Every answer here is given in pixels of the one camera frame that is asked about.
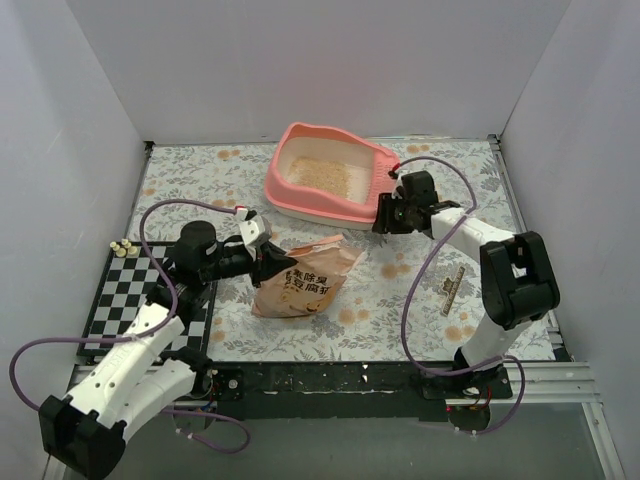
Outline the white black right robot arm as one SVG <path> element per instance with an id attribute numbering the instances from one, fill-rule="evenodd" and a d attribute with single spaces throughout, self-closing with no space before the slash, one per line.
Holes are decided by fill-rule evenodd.
<path id="1" fill-rule="evenodd" d="M 493 227 L 453 201 L 440 200 L 426 171 L 389 171 L 396 185 L 378 197 L 373 230 L 379 234 L 419 232 L 435 241 L 432 262 L 449 245 L 480 267 L 483 317 L 454 355 L 450 369 L 416 366 L 423 378 L 442 379 L 464 397 L 475 397 L 496 370 L 509 361 L 509 349 L 533 323 L 560 303 L 559 287 L 542 237 Z"/>

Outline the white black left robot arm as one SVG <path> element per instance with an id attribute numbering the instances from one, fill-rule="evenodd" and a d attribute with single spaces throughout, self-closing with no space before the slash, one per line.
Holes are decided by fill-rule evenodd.
<path id="1" fill-rule="evenodd" d="M 149 291 L 129 328 L 63 398 L 49 396 L 38 417 L 45 451 L 87 479 L 104 479 L 130 438 L 174 400 L 205 398 L 212 361 L 183 347 L 165 349 L 207 302 L 211 286 L 242 275 L 255 286 L 296 265 L 271 243 L 268 223 L 243 220 L 220 241 L 206 221 L 186 224 L 166 255 L 165 277 Z"/>

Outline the orange cat litter bag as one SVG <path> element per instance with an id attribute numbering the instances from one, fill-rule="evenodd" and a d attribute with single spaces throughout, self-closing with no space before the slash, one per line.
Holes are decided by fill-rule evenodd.
<path id="1" fill-rule="evenodd" d="M 324 312 L 363 254 L 362 249 L 347 245 L 342 235 L 289 250 L 286 257 L 296 263 L 261 283 L 252 314 L 293 318 Z"/>

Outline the pink cat litter box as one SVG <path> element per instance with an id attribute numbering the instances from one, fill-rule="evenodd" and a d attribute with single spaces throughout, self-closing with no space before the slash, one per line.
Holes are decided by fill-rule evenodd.
<path id="1" fill-rule="evenodd" d="M 296 122 L 276 148 L 264 193 L 284 215 L 369 231 L 378 196 L 395 188 L 388 172 L 398 162 L 390 149 L 348 131 Z"/>

